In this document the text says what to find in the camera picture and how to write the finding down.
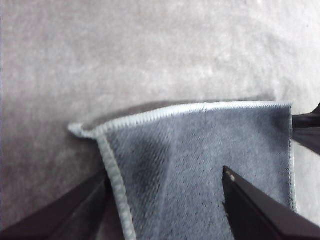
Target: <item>beige surface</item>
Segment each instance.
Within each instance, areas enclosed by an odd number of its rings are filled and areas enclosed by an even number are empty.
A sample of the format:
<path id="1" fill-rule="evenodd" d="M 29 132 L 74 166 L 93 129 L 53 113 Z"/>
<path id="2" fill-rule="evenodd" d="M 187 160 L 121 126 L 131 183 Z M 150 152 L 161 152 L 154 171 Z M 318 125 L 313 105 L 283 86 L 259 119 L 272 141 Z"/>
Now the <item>beige surface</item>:
<path id="1" fill-rule="evenodd" d="M 71 136 L 69 122 L 172 101 L 289 100 L 293 114 L 320 101 L 317 0 L 1 5 L 3 228 L 102 166 L 96 144 Z M 318 224 L 319 158 L 295 148 L 298 206 Z"/>

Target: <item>fabric texture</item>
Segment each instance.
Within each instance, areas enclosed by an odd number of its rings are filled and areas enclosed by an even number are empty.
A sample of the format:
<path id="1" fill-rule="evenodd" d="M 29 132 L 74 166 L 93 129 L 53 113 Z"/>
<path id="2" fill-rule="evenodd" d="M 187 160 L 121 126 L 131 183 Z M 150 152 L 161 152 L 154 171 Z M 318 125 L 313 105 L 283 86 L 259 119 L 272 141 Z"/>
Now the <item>fabric texture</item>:
<path id="1" fill-rule="evenodd" d="M 291 105 L 186 104 L 107 122 L 97 139 L 126 240 L 230 240 L 222 167 L 295 209 Z"/>

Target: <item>gray cloth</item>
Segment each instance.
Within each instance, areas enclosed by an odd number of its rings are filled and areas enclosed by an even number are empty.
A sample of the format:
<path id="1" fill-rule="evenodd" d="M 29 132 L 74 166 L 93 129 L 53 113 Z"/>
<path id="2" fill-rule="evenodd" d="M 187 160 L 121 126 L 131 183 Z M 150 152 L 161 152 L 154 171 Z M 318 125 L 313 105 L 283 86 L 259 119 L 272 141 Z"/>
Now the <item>gray cloth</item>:
<path id="1" fill-rule="evenodd" d="M 127 240 L 233 239 L 223 165 L 295 208 L 289 104 L 178 105 L 70 130 L 98 140 Z"/>

